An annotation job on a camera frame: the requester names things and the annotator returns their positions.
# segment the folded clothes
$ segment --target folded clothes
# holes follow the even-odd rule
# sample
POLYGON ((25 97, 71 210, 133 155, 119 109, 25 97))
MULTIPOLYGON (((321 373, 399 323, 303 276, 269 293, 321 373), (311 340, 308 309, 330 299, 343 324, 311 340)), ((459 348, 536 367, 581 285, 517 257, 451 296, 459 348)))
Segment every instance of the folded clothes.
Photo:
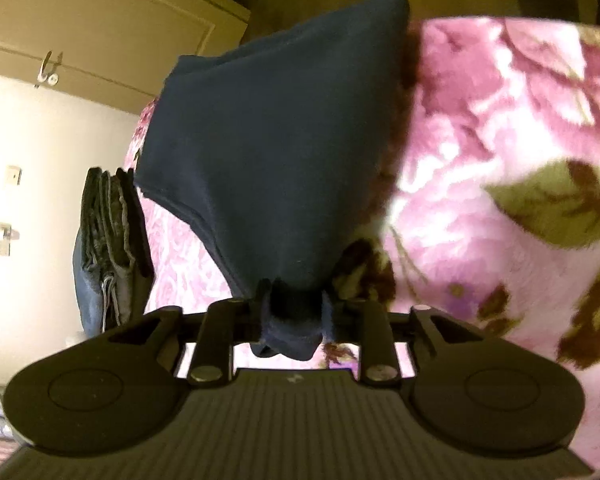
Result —
POLYGON ((88 337, 144 314, 154 269, 133 172, 91 168, 74 248, 75 291, 88 337))
POLYGON ((320 291, 387 146, 407 18, 407 0, 366 0, 221 57, 182 56, 155 109, 138 186, 191 226, 234 296, 288 287, 263 319, 308 341, 264 342, 289 357, 319 344, 320 291), (292 322, 311 291, 311 321, 292 322))

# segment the pink blanket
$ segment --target pink blanket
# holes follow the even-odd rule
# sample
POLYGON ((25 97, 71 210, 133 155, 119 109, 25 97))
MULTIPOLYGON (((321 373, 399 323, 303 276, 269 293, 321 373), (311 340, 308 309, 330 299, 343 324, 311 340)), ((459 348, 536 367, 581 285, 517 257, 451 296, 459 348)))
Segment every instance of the pink blanket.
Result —
MULTIPOLYGON (((430 20, 408 37, 406 60, 417 59, 415 84, 405 70, 410 117, 333 283, 343 298, 398 312, 430 304, 567 367, 587 396, 572 447, 600 467, 600 29, 458 18, 430 20)), ((141 203, 157 275, 147 310, 202 312, 228 297, 189 227, 141 203)), ((240 367, 355 359, 355 348, 333 345, 306 363, 236 352, 240 367)))

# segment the wall outlet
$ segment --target wall outlet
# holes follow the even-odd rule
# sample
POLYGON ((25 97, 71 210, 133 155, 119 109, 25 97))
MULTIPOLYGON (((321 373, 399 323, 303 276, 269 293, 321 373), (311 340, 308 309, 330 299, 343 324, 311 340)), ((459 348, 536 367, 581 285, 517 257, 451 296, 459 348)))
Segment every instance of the wall outlet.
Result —
POLYGON ((7 166, 4 172, 4 183, 8 186, 19 186, 22 170, 17 166, 7 166))
POLYGON ((11 244, 8 240, 0 240, 0 256, 9 256, 11 254, 11 244))

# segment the beige door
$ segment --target beige door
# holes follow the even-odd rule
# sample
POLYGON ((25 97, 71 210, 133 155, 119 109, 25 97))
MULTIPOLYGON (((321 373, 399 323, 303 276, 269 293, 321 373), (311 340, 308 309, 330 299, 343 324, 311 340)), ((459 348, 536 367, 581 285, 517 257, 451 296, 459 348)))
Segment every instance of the beige door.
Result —
POLYGON ((51 50, 56 89, 138 112, 180 54, 237 46, 248 15, 231 0, 0 0, 0 74, 35 82, 51 50))

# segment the white wall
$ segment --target white wall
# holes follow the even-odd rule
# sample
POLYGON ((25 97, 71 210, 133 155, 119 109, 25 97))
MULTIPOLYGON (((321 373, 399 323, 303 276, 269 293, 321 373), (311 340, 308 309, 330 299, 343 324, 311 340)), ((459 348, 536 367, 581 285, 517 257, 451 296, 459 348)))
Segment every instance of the white wall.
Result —
POLYGON ((0 256, 0 383, 81 330, 72 251, 84 178, 115 170, 137 117, 0 76, 0 222, 18 231, 0 256), (22 168, 6 186, 7 165, 22 168))

